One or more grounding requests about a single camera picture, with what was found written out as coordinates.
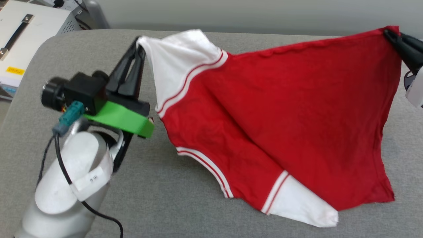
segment gray wall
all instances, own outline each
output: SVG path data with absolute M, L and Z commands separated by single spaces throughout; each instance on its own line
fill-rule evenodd
M 112 28 L 346 35 L 386 25 L 423 38 L 423 0 L 97 0 Z

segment garment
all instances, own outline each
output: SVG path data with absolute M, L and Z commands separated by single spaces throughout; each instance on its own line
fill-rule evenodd
M 178 154 L 227 198 L 330 227 L 336 210 L 393 201 L 380 144 L 401 60 L 382 31 L 239 55 L 200 30 L 138 44 Z

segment black handle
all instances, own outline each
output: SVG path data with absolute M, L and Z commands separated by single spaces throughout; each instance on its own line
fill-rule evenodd
M 19 36 L 22 34 L 22 32 L 25 30 L 25 28 L 29 25 L 31 20 L 34 18 L 34 15 L 27 14 L 24 19 L 22 20 L 21 25 L 16 29 L 16 31 L 13 33 L 12 37 L 9 39 L 9 41 L 6 43 L 6 46 L 4 48 L 0 49 L 0 60 L 3 60 L 6 55 L 10 52 L 13 45 L 18 40 Z

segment white robot part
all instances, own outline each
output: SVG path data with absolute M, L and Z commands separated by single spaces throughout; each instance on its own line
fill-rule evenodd
M 405 93 L 405 97 L 415 107 L 419 108 L 423 106 L 423 72 L 419 71 L 415 75 L 414 81 L 408 87 L 407 93 Z
M 39 183 L 15 238 L 83 238 L 109 188 L 113 158 L 104 139 L 86 131 L 71 135 L 61 150 L 69 185 L 56 159 Z

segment ventilation grille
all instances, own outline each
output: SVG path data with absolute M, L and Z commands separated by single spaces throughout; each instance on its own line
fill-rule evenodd
M 60 34 L 79 30 L 79 29 L 80 28 L 79 28 L 78 23 L 75 20 L 70 20 L 65 25 L 63 25 L 63 28 L 62 28 L 62 31 L 60 32 Z

